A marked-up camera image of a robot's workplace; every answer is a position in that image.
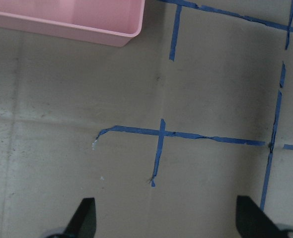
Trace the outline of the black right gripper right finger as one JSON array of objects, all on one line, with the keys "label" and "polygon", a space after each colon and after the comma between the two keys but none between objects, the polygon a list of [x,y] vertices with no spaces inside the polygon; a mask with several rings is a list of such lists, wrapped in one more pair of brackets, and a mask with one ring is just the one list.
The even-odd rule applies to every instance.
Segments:
[{"label": "black right gripper right finger", "polygon": [[235,224],[242,238],[282,238],[279,228],[249,196],[237,196]]}]

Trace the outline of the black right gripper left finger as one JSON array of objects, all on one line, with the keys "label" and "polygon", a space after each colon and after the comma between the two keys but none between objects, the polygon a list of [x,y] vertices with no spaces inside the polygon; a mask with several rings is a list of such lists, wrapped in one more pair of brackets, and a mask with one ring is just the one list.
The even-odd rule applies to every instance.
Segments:
[{"label": "black right gripper left finger", "polygon": [[65,238],[93,238],[96,233],[95,198],[84,198],[63,232]]}]

